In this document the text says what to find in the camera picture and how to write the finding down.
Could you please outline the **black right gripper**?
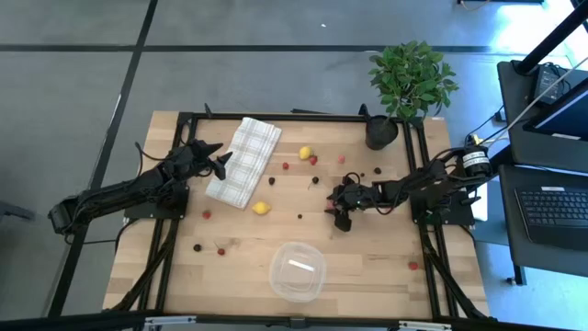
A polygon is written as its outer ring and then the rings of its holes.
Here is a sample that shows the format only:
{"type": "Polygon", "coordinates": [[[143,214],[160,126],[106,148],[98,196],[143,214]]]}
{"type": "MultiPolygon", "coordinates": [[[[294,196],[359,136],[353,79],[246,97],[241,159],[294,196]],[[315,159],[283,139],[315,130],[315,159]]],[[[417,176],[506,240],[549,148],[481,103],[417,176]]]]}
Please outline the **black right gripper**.
{"type": "Polygon", "coordinates": [[[326,209],[326,213],[334,215],[334,226],[342,232],[349,232],[352,227],[352,220],[348,211],[380,208],[378,192],[374,187],[366,187],[355,182],[345,182],[334,188],[331,198],[333,209],[326,209]]]}

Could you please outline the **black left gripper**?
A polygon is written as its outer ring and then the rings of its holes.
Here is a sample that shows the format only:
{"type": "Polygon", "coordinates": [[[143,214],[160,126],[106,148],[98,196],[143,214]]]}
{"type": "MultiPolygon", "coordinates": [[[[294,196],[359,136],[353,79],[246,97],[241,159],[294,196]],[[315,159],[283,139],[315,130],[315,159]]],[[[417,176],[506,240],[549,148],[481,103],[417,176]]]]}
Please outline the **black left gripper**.
{"type": "Polygon", "coordinates": [[[213,172],[217,179],[226,178],[226,164],[232,157],[232,152],[218,156],[214,161],[210,156],[217,152],[223,143],[208,144],[203,140],[189,140],[185,145],[187,158],[182,162],[181,177],[207,177],[213,172]]]}

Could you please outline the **clear plastic tupperware container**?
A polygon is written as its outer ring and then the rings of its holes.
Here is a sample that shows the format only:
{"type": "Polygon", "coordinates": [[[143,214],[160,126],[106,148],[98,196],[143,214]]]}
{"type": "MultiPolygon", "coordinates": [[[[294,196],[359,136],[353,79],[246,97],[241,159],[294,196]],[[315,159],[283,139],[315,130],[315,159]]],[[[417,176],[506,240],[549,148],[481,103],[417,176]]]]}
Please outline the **clear plastic tupperware container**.
{"type": "Polygon", "coordinates": [[[269,284],[276,295],[289,302],[312,302],[322,291],[326,270],[325,258],[317,248],[288,242],[272,258],[269,284]]]}

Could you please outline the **white checked folded towel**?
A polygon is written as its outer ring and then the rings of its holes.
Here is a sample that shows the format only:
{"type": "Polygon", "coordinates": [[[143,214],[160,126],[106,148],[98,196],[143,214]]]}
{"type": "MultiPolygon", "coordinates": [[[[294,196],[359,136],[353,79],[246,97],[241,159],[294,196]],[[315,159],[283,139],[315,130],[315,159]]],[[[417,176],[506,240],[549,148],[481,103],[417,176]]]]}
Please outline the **white checked folded towel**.
{"type": "Polygon", "coordinates": [[[214,177],[206,195],[243,210],[252,198],[266,166],[280,139],[282,130],[250,117],[243,118],[232,137],[225,164],[226,178],[214,177]]]}

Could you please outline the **black plant pot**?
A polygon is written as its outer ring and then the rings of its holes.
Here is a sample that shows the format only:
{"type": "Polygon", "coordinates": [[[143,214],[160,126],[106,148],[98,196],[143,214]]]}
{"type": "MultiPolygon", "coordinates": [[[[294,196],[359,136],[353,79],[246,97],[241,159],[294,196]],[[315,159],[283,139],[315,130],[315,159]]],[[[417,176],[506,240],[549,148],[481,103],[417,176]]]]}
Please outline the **black plant pot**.
{"type": "Polygon", "coordinates": [[[367,120],[365,143],[371,150],[382,150],[399,134],[398,126],[386,116],[374,116],[367,120]]]}

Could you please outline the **green leafy plant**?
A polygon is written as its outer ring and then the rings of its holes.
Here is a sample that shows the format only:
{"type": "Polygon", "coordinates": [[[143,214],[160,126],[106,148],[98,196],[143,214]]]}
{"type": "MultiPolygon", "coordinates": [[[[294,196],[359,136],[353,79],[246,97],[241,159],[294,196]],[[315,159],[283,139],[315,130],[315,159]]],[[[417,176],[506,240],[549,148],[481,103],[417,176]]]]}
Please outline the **green leafy plant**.
{"type": "Polygon", "coordinates": [[[379,91],[380,104],[390,117],[411,120],[451,105],[459,90],[456,73],[444,54],[416,40],[389,46],[369,57],[374,67],[370,85],[379,91]]]}

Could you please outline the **black desk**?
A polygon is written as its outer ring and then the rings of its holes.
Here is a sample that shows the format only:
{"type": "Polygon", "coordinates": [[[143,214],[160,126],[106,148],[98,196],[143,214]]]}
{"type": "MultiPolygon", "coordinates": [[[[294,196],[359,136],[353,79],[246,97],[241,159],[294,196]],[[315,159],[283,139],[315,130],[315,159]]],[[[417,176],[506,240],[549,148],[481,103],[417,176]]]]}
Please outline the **black desk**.
{"type": "MultiPolygon", "coordinates": [[[[518,74],[519,61],[497,65],[507,118],[509,145],[491,159],[500,177],[511,259],[517,273],[525,267],[588,277],[588,251],[576,251],[531,242],[519,213],[515,188],[523,186],[588,188],[588,141],[526,131],[524,125],[544,108],[533,98],[535,67],[518,74]]],[[[562,76],[571,88],[588,77],[588,72],[568,70],[562,76]]]]}

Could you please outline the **black gantry beam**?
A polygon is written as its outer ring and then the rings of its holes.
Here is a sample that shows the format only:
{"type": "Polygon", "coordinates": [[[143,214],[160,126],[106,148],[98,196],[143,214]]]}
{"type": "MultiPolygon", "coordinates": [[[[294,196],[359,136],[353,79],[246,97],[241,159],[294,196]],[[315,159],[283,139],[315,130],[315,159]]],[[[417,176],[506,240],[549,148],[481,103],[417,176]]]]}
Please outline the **black gantry beam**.
{"type": "MultiPolygon", "coordinates": [[[[97,314],[79,314],[57,317],[42,317],[0,321],[0,331],[119,331],[127,328],[141,327],[146,317],[184,314],[162,314],[154,310],[146,311],[106,311],[97,314]]],[[[380,327],[398,330],[402,321],[423,321],[449,324],[453,331],[572,331],[556,327],[521,325],[499,322],[491,318],[468,319],[460,317],[437,317],[434,319],[388,319],[388,318],[328,318],[303,316],[240,316],[218,314],[195,315],[196,324],[238,324],[284,326],[291,329],[304,329],[311,326],[342,327],[380,327]]]]}

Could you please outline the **black computer keyboard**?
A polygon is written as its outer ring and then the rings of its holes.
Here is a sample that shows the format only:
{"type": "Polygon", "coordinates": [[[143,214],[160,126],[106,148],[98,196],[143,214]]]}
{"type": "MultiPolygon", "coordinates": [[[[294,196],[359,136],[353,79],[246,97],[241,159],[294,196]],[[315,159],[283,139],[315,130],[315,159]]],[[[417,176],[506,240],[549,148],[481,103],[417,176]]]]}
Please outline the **black computer keyboard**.
{"type": "Polygon", "coordinates": [[[531,242],[588,251],[588,188],[523,186],[514,194],[531,242]]]}

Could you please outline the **black power adapter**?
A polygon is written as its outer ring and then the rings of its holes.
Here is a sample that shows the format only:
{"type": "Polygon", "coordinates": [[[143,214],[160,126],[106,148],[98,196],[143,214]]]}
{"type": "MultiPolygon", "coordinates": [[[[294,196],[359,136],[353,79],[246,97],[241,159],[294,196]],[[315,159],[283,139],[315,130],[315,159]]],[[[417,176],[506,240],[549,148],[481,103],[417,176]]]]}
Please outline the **black power adapter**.
{"type": "Polygon", "coordinates": [[[562,79],[556,86],[549,88],[566,73],[567,69],[555,63],[544,63],[537,68],[532,92],[539,106],[551,105],[571,90],[571,84],[566,79],[562,79]]]}

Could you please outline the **black computer monitor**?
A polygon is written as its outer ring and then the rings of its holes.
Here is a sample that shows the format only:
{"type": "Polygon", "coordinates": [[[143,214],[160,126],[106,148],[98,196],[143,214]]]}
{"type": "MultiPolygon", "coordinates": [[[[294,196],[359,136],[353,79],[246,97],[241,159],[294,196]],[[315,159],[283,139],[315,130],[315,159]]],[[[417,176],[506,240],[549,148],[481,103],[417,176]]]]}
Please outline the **black computer monitor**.
{"type": "Polygon", "coordinates": [[[524,125],[526,131],[588,141],[588,77],[524,125]]]}

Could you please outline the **black diagonal pole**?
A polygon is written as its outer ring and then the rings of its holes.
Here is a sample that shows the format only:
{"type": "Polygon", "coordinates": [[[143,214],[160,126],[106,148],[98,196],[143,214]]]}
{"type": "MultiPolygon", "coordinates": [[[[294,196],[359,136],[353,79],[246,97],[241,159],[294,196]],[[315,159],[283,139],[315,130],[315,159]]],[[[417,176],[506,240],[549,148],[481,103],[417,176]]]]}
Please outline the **black diagonal pole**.
{"type": "Polygon", "coordinates": [[[573,11],[555,27],[523,61],[514,65],[518,74],[529,74],[555,48],[565,41],[574,30],[588,19],[588,0],[582,0],[573,11]]]}

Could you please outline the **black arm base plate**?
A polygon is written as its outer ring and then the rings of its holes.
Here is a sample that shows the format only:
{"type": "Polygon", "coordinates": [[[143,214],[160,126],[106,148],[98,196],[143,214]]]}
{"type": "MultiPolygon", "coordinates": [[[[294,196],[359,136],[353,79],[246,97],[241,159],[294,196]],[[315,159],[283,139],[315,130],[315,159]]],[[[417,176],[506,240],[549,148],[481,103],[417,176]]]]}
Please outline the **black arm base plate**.
{"type": "Polygon", "coordinates": [[[464,192],[442,200],[435,207],[428,207],[424,197],[411,197],[413,220],[426,225],[465,225],[475,223],[471,198],[464,192]]]}
{"type": "Polygon", "coordinates": [[[130,219],[181,219],[186,215],[188,196],[186,184],[175,184],[162,196],[126,209],[124,216],[130,219]]]}

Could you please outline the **silver bracket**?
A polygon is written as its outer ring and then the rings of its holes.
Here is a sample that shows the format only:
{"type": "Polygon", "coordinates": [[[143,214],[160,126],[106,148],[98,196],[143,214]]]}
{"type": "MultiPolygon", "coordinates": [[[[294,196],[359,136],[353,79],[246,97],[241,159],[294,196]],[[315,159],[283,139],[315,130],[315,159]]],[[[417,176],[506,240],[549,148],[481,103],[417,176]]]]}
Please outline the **silver bracket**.
{"type": "Polygon", "coordinates": [[[165,325],[188,325],[195,324],[198,318],[195,315],[168,315],[146,317],[144,325],[150,328],[157,328],[165,325]]]}
{"type": "Polygon", "coordinates": [[[398,331],[453,331],[449,324],[423,321],[400,321],[398,331]]]}

